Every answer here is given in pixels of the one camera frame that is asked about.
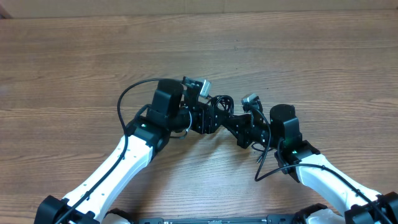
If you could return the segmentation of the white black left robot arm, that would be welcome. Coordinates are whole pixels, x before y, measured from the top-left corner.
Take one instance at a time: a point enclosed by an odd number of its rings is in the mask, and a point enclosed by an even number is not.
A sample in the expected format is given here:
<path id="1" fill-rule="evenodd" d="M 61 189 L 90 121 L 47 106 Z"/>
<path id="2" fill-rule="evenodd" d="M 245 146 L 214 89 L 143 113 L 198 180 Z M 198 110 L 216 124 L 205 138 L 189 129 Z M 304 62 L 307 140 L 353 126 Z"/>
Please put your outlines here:
<path id="1" fill-rule="evenodd" d="M 208 80 L 157 78 L 152 102 L 125 123 L 117 110 L 123 136 L 111 155 L 75 190 L 64 198 L 49 195 L 39 205 L 35 223 L 101 223 L 130 180 L 177 133 L 190 130 L 212 133 L 232 117 L 233 99 L 210 96 Z"/>

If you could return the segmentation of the black USB cable silver plug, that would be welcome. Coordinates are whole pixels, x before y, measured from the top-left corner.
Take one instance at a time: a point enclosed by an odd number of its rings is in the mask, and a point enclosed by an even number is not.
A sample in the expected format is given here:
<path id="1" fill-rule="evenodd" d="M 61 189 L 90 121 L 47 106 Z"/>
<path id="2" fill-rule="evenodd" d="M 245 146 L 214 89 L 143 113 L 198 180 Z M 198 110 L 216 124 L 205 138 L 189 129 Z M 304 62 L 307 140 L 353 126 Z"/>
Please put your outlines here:
<path id="1" fill-rule="evenodd" d="M 263 152 L 264 152 L 264 149 L 259 149 L 258 147 L 256 147 L 256 145 L 259 145 L 259 143 L 253 143 L 253 144 L 251 145 L 251 148 L 252 148 L 253 150 L 259 152 L 259 157 L 257 158 L 257 161 L 256 161 L 256 164 L 258 164 L 258 163 L 261 162 L 262 158 L 264 157 L 264 156 L 262 155 Z M 270 152 L 270 151 L 272 151 L 272 150 L 274 150 L 274 148 L 273 148 L 273 147 L 269 147 L 267 151 Z"/>

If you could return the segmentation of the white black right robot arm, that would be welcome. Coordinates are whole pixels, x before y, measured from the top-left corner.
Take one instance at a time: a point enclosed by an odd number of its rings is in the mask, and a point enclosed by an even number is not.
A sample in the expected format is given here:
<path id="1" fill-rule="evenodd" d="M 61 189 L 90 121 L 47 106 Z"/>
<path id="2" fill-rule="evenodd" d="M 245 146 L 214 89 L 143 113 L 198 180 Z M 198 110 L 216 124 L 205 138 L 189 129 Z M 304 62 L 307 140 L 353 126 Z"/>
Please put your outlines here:
<path id="1" fill-rule="evenodd" d="M 244 104 L 246 114 L 233 116 L 223 126 L 247 148 L 251 143 L 275 149 L 278 168 L 273 172 L 290 175 L 296 182 L 321 195 L 332 207 L 311 205 L 297 212 L 292 223 L 397 223 L 397 193 L 381 194 L 367 188 L 333 166 L 302 138 L 292 105 L 280 104 L 270 110 L 266 121 L 258 106 Z"/>

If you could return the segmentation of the black USB cable blue plug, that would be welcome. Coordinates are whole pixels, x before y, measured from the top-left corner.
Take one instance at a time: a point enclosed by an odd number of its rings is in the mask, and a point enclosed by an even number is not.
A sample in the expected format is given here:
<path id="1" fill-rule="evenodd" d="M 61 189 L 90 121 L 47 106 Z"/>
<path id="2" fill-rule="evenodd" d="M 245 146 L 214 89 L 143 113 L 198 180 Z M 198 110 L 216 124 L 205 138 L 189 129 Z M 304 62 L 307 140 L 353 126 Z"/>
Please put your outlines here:
<path id="1" fill-rule="evenodd" d="M 221 105 L 223 111 L 227 112 L 229 117 L 234 116 L 234 100 L 229 95 L 208 96 L 206 104 L 214 108 L 218 108 Z"/>

